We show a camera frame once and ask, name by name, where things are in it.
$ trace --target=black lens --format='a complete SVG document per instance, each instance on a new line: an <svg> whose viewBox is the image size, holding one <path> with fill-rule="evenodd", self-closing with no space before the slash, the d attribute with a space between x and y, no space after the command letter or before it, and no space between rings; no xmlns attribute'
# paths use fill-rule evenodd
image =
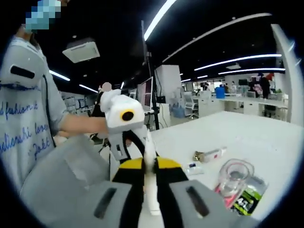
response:
<svg viewBox="0 0 304 228"><path fill-rule="evenodd" d="M123 120L124 121L130 121L132 120L134 114L132 112L126 112L123 114Z"/></svg>
<svg viewBox="0 0 304 228"><path fill-rule="evenodd" d="M30 71L20 68L18 66L12 66L12 68L10 69L10 72L14 75L23 76L23 77L27 77L30 79L33 79L35 77L35 74L33 72L30 72Z"/></svg>

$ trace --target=black ceiling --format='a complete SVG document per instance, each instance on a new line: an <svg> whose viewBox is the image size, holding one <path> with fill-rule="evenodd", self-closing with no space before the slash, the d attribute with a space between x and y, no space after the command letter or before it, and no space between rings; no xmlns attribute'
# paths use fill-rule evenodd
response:
<svg viewBox="0 0 304 228"><path fill-rule="evenodd" d="M141 20L145 29L165 0L104 0L84 3L71 0L50 30L39 31L37 40L49 68L71 79L55 78L62 91L87 94L79 84L97 89L103 82L120 84L135 75L143 62ZM147 40L153 62L159 66L175 50L193 38L232 20L271 12L271 1L261 0L177 0ZM180 65L183 77L215 75L225 66L193 72L208 64L259 54L275 54L270 28L274 17L251 19L221 29L182 50L165 64ZM73 64L62 51L76 39L95 39L100 57ZM242 68L275 67L274 58L239 62Z"/></svg>

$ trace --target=white table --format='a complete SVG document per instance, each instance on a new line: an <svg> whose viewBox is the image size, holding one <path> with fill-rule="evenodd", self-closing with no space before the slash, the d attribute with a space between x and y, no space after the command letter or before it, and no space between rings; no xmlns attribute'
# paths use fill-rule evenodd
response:
<svg viewBox="0 0 304 228"><path fill-rule="evenodd" d="M235 104L244 103L244 114L260 116L264 105L272 105L281 110L287 110L288 106L283 101L269 100L263 98L250 98L239 96L226 96L225 98L217 99L199 99L199 116L204 117L210 114L221 111L231 111Z"/></svg>
<svg viewBox="0 0 304 228"><path fill-rule="evenodd" d="M215 93L211 93L211 97L212 97L212 98L215 98L215 96L216 96ZM241 97L242 94L225 94L225 96ZM201 99L200 95L198 95L198 96L192 96L192 98L193 98L194 100Z"/></svg>
<svg viewBox="0 0 304 228"><path fill-rule="evenodd" d="M170 128L152 132L160 156L184 165L194 151L210 151L227 146L226 154L204 164L205 174L190 176L213 189L221 166L231 158L244 159L255 174L269 183L253 217L264 219L292 183L302 157L304 128L258 116L221 112ZM140 157L134 145L129 152ZM162 218L151 216L143 207L139 227L161 228Z"/></svg>
<svg viewBox="0 0 304 228"><path fill-rule="evenodd" d="M283 103L283 101L263 99L263 98L251 98L251 97L237 97L237 96L226 96L222 99L217 99L220 101L233 101L233 102L249 102L258 103L261 105L272 105L278 108L287 108L288 106Z"/></svg>

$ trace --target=face mask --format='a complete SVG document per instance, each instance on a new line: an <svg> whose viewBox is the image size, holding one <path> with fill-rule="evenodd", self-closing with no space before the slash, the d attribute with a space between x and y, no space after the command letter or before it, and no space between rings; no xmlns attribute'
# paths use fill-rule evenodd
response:
<svg viewBox="0 0 304 228"><path fill-rule="evenodd" d="M56 13L61 11L61 2L58 0L41 0L38 6L32 7L32 12L27 14L24 29L27 33L39 29L49 29L50 22L53 23Z"/></svg>

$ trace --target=clear plastic cup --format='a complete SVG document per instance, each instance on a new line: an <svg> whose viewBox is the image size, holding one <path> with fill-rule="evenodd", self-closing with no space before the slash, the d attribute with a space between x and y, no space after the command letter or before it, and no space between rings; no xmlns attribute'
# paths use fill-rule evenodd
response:
<svg viewBox="0 0 304 228"><path fill-rule="evenodd" d="M219 191L223 197L237 194L246 185L246 180L254 173L252 164L238 159L226 162L220 170Z"/></svg>

